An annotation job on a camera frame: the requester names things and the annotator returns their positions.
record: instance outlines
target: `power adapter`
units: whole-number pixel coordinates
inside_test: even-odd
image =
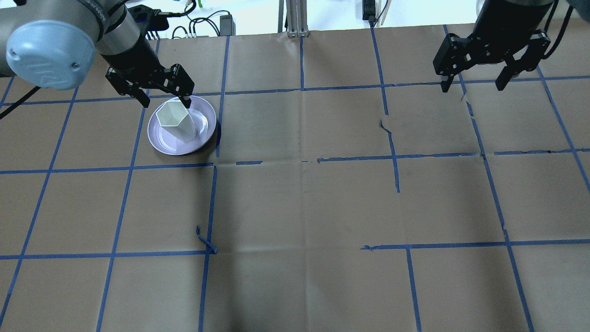
[[[235,35],[235,22],[231,15],[219,17],[219,35]]]
[[[376,15],[375,0],[363,0],[363,21],[369,21],[369,24],[373,26]]]

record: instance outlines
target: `plate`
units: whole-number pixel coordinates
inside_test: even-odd
[[[213,106],[205,99],[191,96],[191,107],[188,109],[188,112],[196,125],[196,137],[186,143],[174,137],[160,126],[156,112],[161,107],[162,105],[158,106],[147,124],[147,138],[154,149],[161,153],[167,155],[189,154],[202,148],[213,136],[213,132],[217,126],[217,115]]]

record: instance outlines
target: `cup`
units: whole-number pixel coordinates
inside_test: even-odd
[[[156,112],[160,126],[186,143],[196,138],[196,125],[180,100],[169,100]]]

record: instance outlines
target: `black cable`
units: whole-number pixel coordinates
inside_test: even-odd
[[[381,14],[379,14],[379,16],[377,16],[377,18],[375,19],[375,22],[371,25],[371,27],[374,27],[375,24],[377,22],[379,22],[379,20],[381,19],[381,16],[383,15],[383,13],[385,12],[385,8],[387,8],[387,4],[389,3],[389,0],[385,1],[385,6],[383,6],[383,9],[381,10]]]
[[[174,30],[172,30],[172,39],[174,39],[174,34],[176,33],[176,30],[178,30],[178,29],[183,29],[185,34],[188,35],[188,32],[186,31],[185,27],[178,26],[178,27],[174,28]]]
[[[217,14],[217,13],[220,13],[220,12],[226,12],[228,15],[231,15],[231,13],[230,13],[229,11],[226,11],[225,9],[222,9],[222,10],[220,10],[220,11],[216,11],[215,13],[213,13],[213,14],[211,14],[211,15],[207,16],[207,18],[211,18],[213,15],[215,15],[215,14]]]
[[[111,7],[111,9],[109,9],[108,15],[113,16],[114,12],[116,12],[117,9],[119,9],[127,1],[129,1],[129,0],[121,0],[121,1],[117,2],[114,6]]]
[[[565,18],[563,19],[563,24],[561,25],[561,29],[559,30],[559,34],[557,35],[557,38],[555,39],[555,43],[553,44],[553,47],[551,47],[549,52],[547,52],[547,54],[545,54],[543,56],[544,60],[549,58],[551,56],[551,54],[553,54],[553,52],[555,52],[555,50],[557,49],[557,46],[559,46],[559,43],[561,42],[561,39],[563,38],[563,34],[565,33],[565,29],[568,27],[569,19],[572,17],[572,13],[573,13],[573,6],[569,6],[568,12],[565,14]]]
[[[34,88],[31,89],[31,91],[27,92],[27,94],[25,94],[23,97],[21,97],[19,100],[17,100],[17,102],[10,105],[4,112],[0,113],[0,120],[3,119],[6,115],[9,115],[10,112],[12,112],[15,108],[20,106],[22,103],[26,102],[27,99],[29,99],[32,95],[34,95],[35,92],[39,91],[39,89],[40,89],[40,87],[35,86]]]
[[[195,8],[196,8],[196,0],[192,0],[191,7],[188,10],[185,9],[184,12],[171,12],[171,13],[165,13],[162,15],[164,17],[183,17],[183,16],[187,16],[188,14],[192,13],[192,11],[195,10]]]
[[[557,9],[558,3],[559,3],[559,0],[555,0],[555,2],[553,3],[553,7],[551,8],[551,12],[549,13],[549,17],[547,17],[547,22],[545,22],[545,31],[546,32],[549,30],[549,24],[551,24],[551,19],[553,18],[553,15],[555,14],[555,10]]]
[[[201,22],[207,22],[209,23],[209,25],[213,28],[213,30],[215,31],[215,34],[217,36],[219,36],[221,33],[219,31],[219,28],[217,27],[217,24],[215,24],[215,22],[213,22],[213,20],[207,18],[207,17],[198,17],[195,18],[191,21],[191,23],[193,23],[193,33],[196,33],[196,25],[197,23],[201,23]]]

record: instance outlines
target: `silver robot arm segment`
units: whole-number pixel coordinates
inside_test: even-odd
[[[107,80],[144,107],[142,89],[178,96],[188,108],[194,82],[180,64],[163,67],[145,39],[160,13],[127,9],[120,0],[28,0],[0,10],[0,76],[19,75],[40,87],[79,86],[98,53],[111,65]]]

